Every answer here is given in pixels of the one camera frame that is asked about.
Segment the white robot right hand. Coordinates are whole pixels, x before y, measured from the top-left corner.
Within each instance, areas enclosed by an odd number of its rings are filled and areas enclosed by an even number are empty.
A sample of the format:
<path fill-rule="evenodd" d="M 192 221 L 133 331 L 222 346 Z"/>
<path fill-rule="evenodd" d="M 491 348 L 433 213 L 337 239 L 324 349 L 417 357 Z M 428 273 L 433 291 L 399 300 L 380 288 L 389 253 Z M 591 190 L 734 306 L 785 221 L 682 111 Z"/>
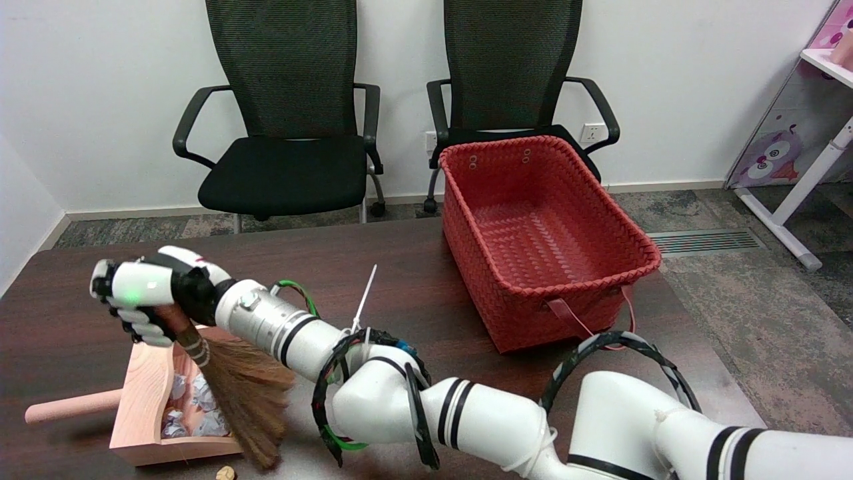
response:
<path fill-rule="evenodd" d="M 109 307 L 135 343 L 168 347 L 176 341 L 176 330 L 156 307 L 177 305 L 197 324 L 214 326 L 217 303 L 235 283 L 202 255 L 167 245 L 134 261 L 101 259 L 91 274 L 89 294 Z"/>

